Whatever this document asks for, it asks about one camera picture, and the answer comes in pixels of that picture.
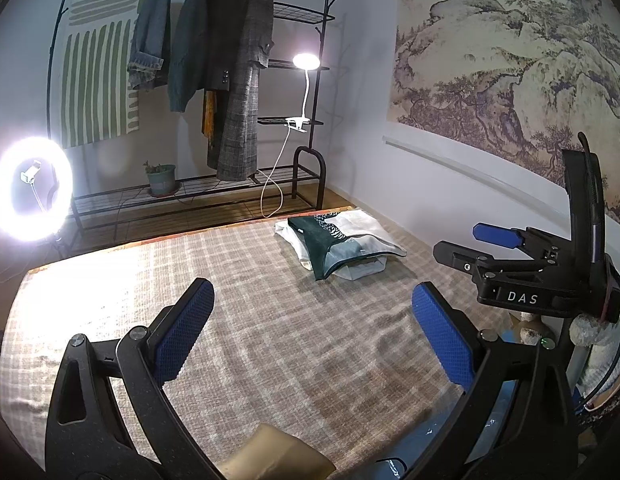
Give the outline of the right gloved hand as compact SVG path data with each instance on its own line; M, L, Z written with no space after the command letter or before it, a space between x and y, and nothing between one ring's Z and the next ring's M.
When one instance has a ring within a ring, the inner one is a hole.
M577 382L582 396L587 396L610 369L620 341L620 318L616 324L601 322L588 314L578 315L570 324L570 340L576 347L590 350L589 359Z

